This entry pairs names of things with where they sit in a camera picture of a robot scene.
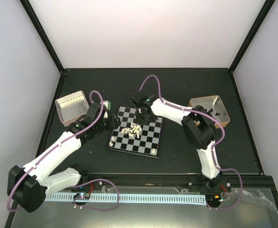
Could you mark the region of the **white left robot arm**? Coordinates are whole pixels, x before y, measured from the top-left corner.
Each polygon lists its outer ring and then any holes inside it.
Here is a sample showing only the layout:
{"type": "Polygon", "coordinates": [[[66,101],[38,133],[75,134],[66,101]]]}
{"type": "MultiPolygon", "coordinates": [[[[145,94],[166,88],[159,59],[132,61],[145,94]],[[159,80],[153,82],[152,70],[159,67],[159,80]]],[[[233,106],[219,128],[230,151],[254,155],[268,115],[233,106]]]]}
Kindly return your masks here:
{"type": "Polygon", "coordinates": [[[23,167],[15,165],[9,170],[7,209],[14,211],[10,207],[14,201],[26,212],[34,212],[46,197],[56,192],[74,186],[85,189],[89,183],[86,170],[74,165],[57,174],[52,171],[86,142],[104,131],[117,129],[120,123],[119,117],[111,114],[104,104],[91,104],[87,113],[67,126],[57,141],[40,156],[23,167]]]}

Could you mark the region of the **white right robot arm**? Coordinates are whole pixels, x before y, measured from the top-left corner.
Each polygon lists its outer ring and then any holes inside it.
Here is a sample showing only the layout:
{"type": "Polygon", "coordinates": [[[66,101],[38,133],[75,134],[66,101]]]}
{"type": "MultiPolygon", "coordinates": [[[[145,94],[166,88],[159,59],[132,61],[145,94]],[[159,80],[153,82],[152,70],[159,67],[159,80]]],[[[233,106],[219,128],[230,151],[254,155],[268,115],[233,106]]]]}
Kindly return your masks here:
{"type": "Polygon", "coordinates": [[[141,91],[135,92],[131,101],[136,107],[135,122],[139,125],[154,123],[164,117],[182,126],[187,142],[197,150],[203,187],[208,192],[215,191],[221,180],[221,167],[215,151],[216,127],[203,107],[177,105],[154,95],[148,97],[141,91]]]}

